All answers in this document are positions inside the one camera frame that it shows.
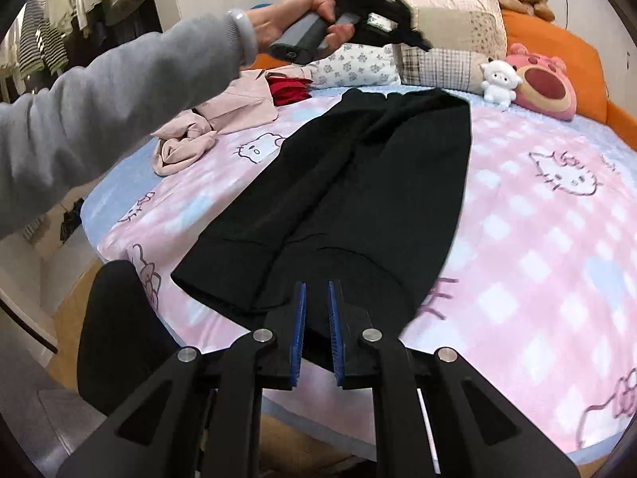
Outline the grey sleeve left forearm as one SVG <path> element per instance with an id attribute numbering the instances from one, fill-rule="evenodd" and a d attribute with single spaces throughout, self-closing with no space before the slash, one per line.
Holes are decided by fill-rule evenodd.
<path id="1" fill-rule="evenodd" d="M 1 234 L 21 230 L 180 111 L 224 91 L 257 51 L 246 14 L 193 18 L 2 105 Z"/>

